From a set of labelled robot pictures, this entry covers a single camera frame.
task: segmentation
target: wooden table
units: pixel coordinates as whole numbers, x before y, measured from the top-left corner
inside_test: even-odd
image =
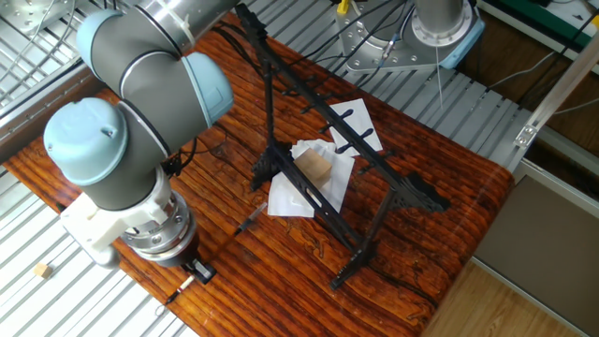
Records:
[[[287,60],[299,58],[276,41],[271,45]],[[236,97],[232,111],[199,137],[200,150],[212,150],[196,155],[181,177],[171,181],[196,215],[199,252],[208,256],[268,198],[267,184],[256,192],[249,188],[251,167],[266,146],[266,114],[262,80],[222,38],[209,33],[196,50],[225,71]],[[307,61],[295,69],[303,78],[314,74],[324,79],[328,74]],[[319,91],[353,89],[333,78]],[[98,96],[117,100],[108,90]],[[357,92],[345,100],[359,97],[384,148],[395,152],[390,164],[403,175],[418,172],[450,200],[451,208],[444,213],[390,213],[370,268],[337,291],[329,288],[329,281],[350,253],[320,220],[261,215],[213,261],[218,275],[207,286],[191,285],[168,307],[199,335],[418,336],[431,320],[502,207],[513,178],[374,97]],[[275,100],[278,139],[330,140],[317,133],[324,120],[316,112],[299,114],[306,106],[302,98],[277,93]],[[56,202],[68,205],[80,193],[48,158],[41,139],[4,165],[52,207]],[[359,233],[368,228],[387,191],[374,170],[356,174],[365,165],[357,160],[341,212]],[[121,268],[162,302],[186,278],[179,269],[142,260],[120,241],[115,245],[123,255]]]

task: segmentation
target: wooden floor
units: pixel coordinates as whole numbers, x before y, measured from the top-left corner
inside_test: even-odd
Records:
[[[469,262],[423,337],[570,337],[566,326]]]

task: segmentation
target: small tan cube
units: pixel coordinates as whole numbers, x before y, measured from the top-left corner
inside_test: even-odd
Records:
[[[37,263],[34,267],[34,274],[44,279],[47,279],[52,274],[52,268],[50,266],[46,266],[43,263]]]
[[[318,189],[330,179],[332,165],[313,149],[306,150],[294,163]]]

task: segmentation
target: black metal frame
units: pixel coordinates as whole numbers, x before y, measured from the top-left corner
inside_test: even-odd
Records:
[[[400,176],[385,158],[373,150],[364,140],[374,130],[369,129],[362,135],[356,133],[343,120],[350,116],[353,111],[348,110],[342,115],[337,114],[327,104],[325,98],[316,94],[270,47],[267,41],[268,33],[265,29],[266,25],[260,22],[255,13],[251,12],[246,5],[239,5],[236,7],[236,10],[247,34],[247,38],[256,50],[256,55],[262,68],[266,91],[268,145],[252,169],[254,173],[252,189],[256,190],[281,171],[306,198],[308,203],[314,208],[314,211],[325,221],[328,226],[327,230],[352,252],[353,255],[349,263],[339,271],[337,277],[330,283],[330,287],[336,289],[361,267],[367,265],[375,256],[376,242],[374,240],[383,226],[388,211],[397,208],[420,207],[429,212],[443,212],[449,208],[449,201],[440,197],[434,187],[425,183],[416,173],[411,173],[406,177]],[[282,143],[274,137],[272,77],[275,69],[273,68],[291,83],[291,88],[288,91],[294,91],[302,95],[309,102],[310,105],[302,113],[314,109],[327,120],[328,124],[320,130],[321,133],[334,126],[348,140],[347,145],[337,149],[338,154],[342,154],[351,147],[355,148],[369,162],[369,165],[361,169],[360,172],[363,173],[369,169],[377,169],[389,183],[390,187],[387,195],[379,206],[376,216],[373,219],[373,224],[364,238],[358,235],[343,220],[320,191],[296,167],[293,157],[289,152],[290,145]]]

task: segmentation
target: crumpled paper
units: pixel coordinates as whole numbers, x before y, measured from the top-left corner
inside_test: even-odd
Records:
[[[297,158],[308,148],[314,149],[332,165],[330,180],[319,191],[331,206],[339,212],[355,160],[347,154],[336,154],[335,149],[337,147],[335,144],[321,139],[299,140],[291,148],[291,155]],[[268,212],[272,216],[314,217],[312,206],[282,172],[272,178]]]

